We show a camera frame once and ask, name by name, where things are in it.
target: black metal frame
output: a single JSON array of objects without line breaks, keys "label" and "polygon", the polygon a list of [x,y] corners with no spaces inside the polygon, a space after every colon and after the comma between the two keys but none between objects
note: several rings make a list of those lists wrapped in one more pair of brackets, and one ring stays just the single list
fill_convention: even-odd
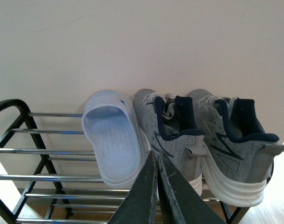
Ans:
[{"label": "black metal frame", "polygon": [[[104,221],[87,220],[69,220],[77,204],[73,204],[73,199],[93,200],[94,207],[100,201],[110,201],[112,208],[118,208],[109,220],[109,223],[155,223],[155,214],[161,214],[164,223],[224,223],[216,215],[206,202],[200,198],[193,190],[191,185],[185,180],[181,173],[169,161],[168,157],[161,154],[156,161],[153,152],[148,154],[148,158],[141,169],[132,189],[128,190],[83,190],[82,194],[69,195],[66,192],[70,189],[64,189],[62,182],[102,182],[99,176],[62,176],[58,175],[50,154],[60,154],[60,152],[47,150],[43,142],[41,133],[61,133],[61,134],[83,134],[76,131],[52,131],[39,130],[34,121],[34,116],[50,117],[81,117],[81,114],[51,114],[51,113],[31,113],[25,102],[19,99],[10,99],[0,102],[0,112],[9,108],[16,107],[20,114],[17,119],[0,137],[0,153],[26,153],[39,154],[41,160],[33,172],[33,175],[0,175],[0,180],[22,180],[29,181],[25,187],[21,198],[19,199],[13,211],[0,200],[0,216],[9,224],[14,223],[107,223]],[[25,123],[27,129],[21,129]],[[13,137],[14,133],[30,133],[37,149],[5,149],[5,145]],[[77,152],[75,154],[93,155],[93,153]],[[49,175],[40,175],[42,169],[46,167]],[[56,192],[53,195],[35,195],[32,194],[37,181],[53,182]],[[158,192],[160,201],[156,201],[158,182]],[[18,218],[23,206],[30,197],[51,198],[51,204],[44,219],[24,219]],[[233,214],[230,213],[228,205],[220,202],[226,222],[238,223],[249,208],[236,208]],[[66,210],[64,220],[53,220],[51,215],[55,207],[63,207]]]}]

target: pull tab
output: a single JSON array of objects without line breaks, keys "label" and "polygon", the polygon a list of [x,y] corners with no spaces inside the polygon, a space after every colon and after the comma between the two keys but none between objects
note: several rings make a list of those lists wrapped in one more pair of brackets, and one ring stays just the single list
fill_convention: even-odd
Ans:
[{"label": "pull tab", "polygon": [[200,156],[200,157],[208,157],[209,156],[209,150],[205,143],[203,143],[203,146],[192,146],[187,147],[188,153],[190,156]]}]

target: chrome rod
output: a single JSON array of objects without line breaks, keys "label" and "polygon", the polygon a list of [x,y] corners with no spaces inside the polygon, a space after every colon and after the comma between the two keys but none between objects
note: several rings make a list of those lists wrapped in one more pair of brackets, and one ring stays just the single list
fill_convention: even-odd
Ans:
[{"label": "chrome rod", "polygon": [[106,221],[72,220],[72,219],[37,219],[37,218],[17,218],[18,224],[107,224]]},{"label": "chrome rod", "polygon": [[59,154],[59,155],[95,155],[94,152],[87,151],[60,151],[46,149],[27,149],[27,148],[0,148],[0,153],[20,153],[20,154]]},{"label": "chrome rod", "polygon": [[56,198],[56,199],[99,199],[99,200],[124,200],[125,197],[99,196],[99,195],[59,195],[59,194],[25,194],[26,197]]},{"label": "chrome rod", "polygon": [[125,193],[127,194],[129,190],[122,189],[76,189],[76,188],[62,188],[62,191],[96,191],[96,192],[104,192],[104,193]]},{"label": "chrome rod", "polygon": [[79,113],[29,113],[30,117],[73,117],[81,118],[83,115]]},{"label": "chrome rod", "polygon": [[104,213],[104,214],[114,214],[115,211],[73,210],[72,213]]},{"label": "chrome rod", "polygon": [[95,158],[63,158],[63,157],[49,157],[48,160],[63,160],[63,161],[96,161]]},{"label": "chrome rod", "polygon": [[97,204],[53,204],[56,208],[92,208],[92,209],[117,209],[116,205],[97,205]]},{"label": "chrome rod", "polygon": [[103,182],[99,175],[0,175],[0,180],[52,181],[52,182]]},{"label": "chrome rod", "polygon": [[27,128],[13,128],[12,131],[16,133],[30,133],[30,134],[84,134],[83,131],[39,130],[39,129],[27,129]]},{"label": "chrome rod", "polygon": [[214,197],[206,197],[206,198],[202,198],[202,199],[205,202],[219,202],[220,201],[218,198],[214,198]]}]

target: sneaker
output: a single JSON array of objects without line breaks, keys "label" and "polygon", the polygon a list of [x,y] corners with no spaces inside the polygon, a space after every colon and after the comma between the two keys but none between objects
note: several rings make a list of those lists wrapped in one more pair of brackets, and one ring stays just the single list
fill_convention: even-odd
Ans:
[{"label": "sneaker", "polygon": [[210,191],[230,205],[258,205],[273,159],[282,152],[278,136],[265,133],[252,99],[216,97],[206,90],[188,96],[196,124],[206,133],[210,155],[203,158],[203,175]]},{"label": "sneaker", "polygon": [[85,105],[82,127],[103,182],[115,189],[131,186],[147,150],[132,102],[119,92],[99,91]]},{"label": "sneaker", "polygon": [[170,97],[142,89],[133,99],[138,122],[151,149],[163,150],[199,195],[202,193],[201,156],[204,131],[196,127],[190,97]]}]

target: white midsole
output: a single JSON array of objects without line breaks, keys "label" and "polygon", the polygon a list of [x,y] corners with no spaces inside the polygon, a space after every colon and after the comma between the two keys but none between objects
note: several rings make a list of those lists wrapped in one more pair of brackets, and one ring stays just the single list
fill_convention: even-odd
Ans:
[{"label": "white midsole", "polygon": [[202,194],[203,185],[202,185],[202,174],[200,174],[199,177],[196,179],[189,181],[190,185],[193,187],[193,189],[197,192],[199,196]]},{"label": "white midsole", "polygon": [[214,196],[237,207],[252,207],[263,200],[266,180],[261,183],[243,183],[227,178],[217,167],[212,155],[203,158],[205,181]]}]

